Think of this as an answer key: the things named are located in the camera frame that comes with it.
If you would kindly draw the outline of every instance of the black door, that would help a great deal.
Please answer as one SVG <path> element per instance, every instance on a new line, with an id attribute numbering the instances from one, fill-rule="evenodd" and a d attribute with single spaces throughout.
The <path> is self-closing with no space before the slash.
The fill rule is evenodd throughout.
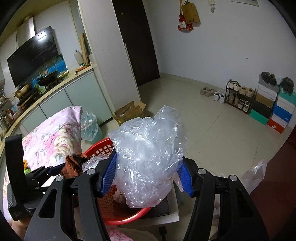
<path id="1" fill-rule="evenodd" d="M 150 28 L 142 0 L 112 0 L 137 85 L 159 78 Z"/>

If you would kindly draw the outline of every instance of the beige tile floor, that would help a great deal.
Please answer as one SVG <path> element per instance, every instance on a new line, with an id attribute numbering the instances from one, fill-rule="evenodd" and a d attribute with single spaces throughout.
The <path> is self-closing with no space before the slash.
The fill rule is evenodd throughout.
<path id="1" fill-rule="evenodd" d="M 139 87 L 142 102 L 147 104 L 147 115 L 154 116 L 163 105 L 174 107 L 181 113 L 188 130 L 186 157 L 195 160 L 199 167 L 216 175 L 240 177 L 260 160 L 270 161 L 288 138 L 290 128 L 279 134 L 232 106 L 200 95 L 200 89 L 200 85 L 170 78 L 153 80 Z M 118 124 L 112 120 L 101 128 L 107 137 Z M 84 142 L 83 151 L 89 146 Z M 185 204 L 179 209 L 180 222 L 166 225 L 167 240 L 183 240 L 194 202 L 195 199 L 184 194 Z M 137 229 L 150 231 L 161 240 L 157 226 Z"/>

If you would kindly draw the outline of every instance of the picture on wall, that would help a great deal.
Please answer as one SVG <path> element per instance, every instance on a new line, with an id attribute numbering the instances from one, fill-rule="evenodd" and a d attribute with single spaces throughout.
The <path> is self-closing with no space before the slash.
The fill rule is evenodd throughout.
<path id="1" fill-rule="evenodd" d="M 250 4 L 259 7 L 257 0 L 231 0 L 232 2 L 239 2 L 239 3 L 245 3 Z"/>

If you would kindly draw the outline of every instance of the silver bolt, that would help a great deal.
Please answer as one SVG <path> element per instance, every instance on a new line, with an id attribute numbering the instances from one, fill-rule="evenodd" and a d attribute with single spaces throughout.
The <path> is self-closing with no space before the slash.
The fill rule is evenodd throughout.
<path id="1" fill-rule="evenodd" d="M 64 179 L 64 177 L 62 176 L 62 175 L 58 175 L 57 177 L 56 177 L 56 181 L 57 182 L 59 182 L 59 181 L 61 181 L 61 180 L 63 180 Z"/>
<path id="2" fill-rule="evenodd" d="M 203 168 L 199 168 L 197 172 L 198 172 L 199 174 L 201 174 L 201 175 L 204 175 L 204 174 L 207 173 L 207 171 L 206 171 L 205 169 L 203 169 Z"/>
<path id="3" fill-rule="evenodd" d="M 234 182 L 237 181 L 237 176 L 236 175 L 231 175 L 230 180 L 234 181 Z"/>
<path id="4" fill-rule="evenodd" d="M 95 172 L 96 172 L 96 170 L 93 169 L 93 168 L 88 169 L 88 170 L 86 171 L 86 173 L 87 173 L 88 175 L 94 174 Z"/>

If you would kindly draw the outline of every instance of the floral pillow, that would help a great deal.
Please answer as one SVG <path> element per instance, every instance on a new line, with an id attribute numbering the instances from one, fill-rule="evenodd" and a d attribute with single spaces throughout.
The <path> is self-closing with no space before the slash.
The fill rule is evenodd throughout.
<path id="1" fill-rule="evenodd" d="M 81 106 L 70 106 L 49 117 L 31 131 L 22 141 L 23 159 L 28 168 L 35 170 L 41 166 L 57 166 L 65 162 L 66 155 L 81 151 L 80 118 Z M 44 186 L 50 186 L 51 177 Z M 3 210 L 6 219 L 11 219 L 7 208 L 7 170 L 3 184 Z"/>

